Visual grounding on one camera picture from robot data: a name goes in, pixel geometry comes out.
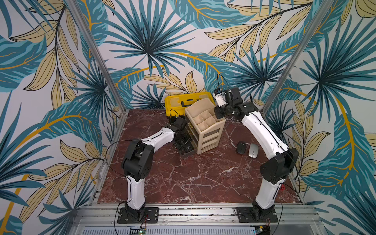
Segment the beige drawer organizer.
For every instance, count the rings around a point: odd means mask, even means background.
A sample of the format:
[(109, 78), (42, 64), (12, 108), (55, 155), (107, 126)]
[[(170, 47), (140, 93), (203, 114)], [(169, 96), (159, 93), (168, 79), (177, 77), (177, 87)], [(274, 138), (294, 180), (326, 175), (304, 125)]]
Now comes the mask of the beige drawer organizer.
[(185, 109), (189, 130), (197, 145), (197, 154), (202, 154), (219, 144), (225, 125), (225, 118), (218, 119), (214, 113), (215, 105), (209, 98), (201, 99)]

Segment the black computer mouse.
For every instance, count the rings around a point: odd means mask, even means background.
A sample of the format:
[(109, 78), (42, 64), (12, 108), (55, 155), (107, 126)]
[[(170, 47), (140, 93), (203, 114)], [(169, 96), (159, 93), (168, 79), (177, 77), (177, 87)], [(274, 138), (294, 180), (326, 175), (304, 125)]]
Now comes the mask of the black computer mouse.
[(245, 154), (246, 149), (247, 149), (247, 144), (245, 142), (239, 141), (237, 144), (237, 149), (236, 149), (237, 153), (243, 155)]

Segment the white computer mouse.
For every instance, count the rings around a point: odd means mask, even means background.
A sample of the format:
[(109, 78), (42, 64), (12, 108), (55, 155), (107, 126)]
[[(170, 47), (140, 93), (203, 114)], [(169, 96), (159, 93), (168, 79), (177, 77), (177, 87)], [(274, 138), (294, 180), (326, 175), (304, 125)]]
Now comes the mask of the white computer mouse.
[(258, 153), (259, 153), (259, 146), (257, 144), (250, 144), (248, 156), (250, 158), (255, 159), (255, 158), (257, 158)]

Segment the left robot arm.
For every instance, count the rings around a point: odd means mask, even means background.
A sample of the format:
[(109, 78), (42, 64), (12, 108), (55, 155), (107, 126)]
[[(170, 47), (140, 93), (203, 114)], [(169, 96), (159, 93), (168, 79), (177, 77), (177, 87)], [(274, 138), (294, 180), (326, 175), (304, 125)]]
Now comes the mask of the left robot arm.
[(186, 130), (187, 124), (184, 118), (178, 117), (174, 123), (165, 125), (157, 133), (130, 142), (122, 162), (128, 183), (125, 214), (136, 221), (142, 220), (145, 215), (145, 179), (151, 171), (154, 153), (168, 143), (173, 143), (181, 156), (195, 152), (192, 137)]

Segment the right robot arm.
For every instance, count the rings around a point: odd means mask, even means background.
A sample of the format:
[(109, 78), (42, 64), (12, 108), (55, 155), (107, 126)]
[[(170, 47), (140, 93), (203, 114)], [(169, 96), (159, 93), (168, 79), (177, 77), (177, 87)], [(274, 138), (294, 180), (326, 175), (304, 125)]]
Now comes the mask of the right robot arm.
[(240, 219), (250, 217), (254, 222), (276, 222), (275, 198), (296, 166), (298, 150), (289, 148), (277, 137), (254, 103), (243, 101), (238, 88), (225, 91), (217, 88), (213, 97), (217, 103), (214, 109), (216, 117), (234, 117), (239, 120), (256, 138), (268, 158), (260, 167), (262, 183), (251, 208), (244, 212), (237, 208), (237, 214)]

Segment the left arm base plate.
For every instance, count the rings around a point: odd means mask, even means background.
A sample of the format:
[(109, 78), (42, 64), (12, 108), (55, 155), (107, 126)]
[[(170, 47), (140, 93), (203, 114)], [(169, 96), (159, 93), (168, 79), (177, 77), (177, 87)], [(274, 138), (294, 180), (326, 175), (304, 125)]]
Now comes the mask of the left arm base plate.
[(118, 224), (156, 224), (159, 218), (158, 207), (143, 207), (140, 210), (134, 210), (130, 207), (121, 208), (117, 218)]

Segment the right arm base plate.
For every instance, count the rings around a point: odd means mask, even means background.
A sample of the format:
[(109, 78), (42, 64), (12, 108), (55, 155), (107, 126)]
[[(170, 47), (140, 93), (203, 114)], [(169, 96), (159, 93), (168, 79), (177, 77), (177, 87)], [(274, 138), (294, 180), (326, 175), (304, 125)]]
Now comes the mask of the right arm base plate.
[(236, 207), (235, 213), (239, 223), (269, 223), (279, 221), (275, 206), (265, 210), (257, 207)]

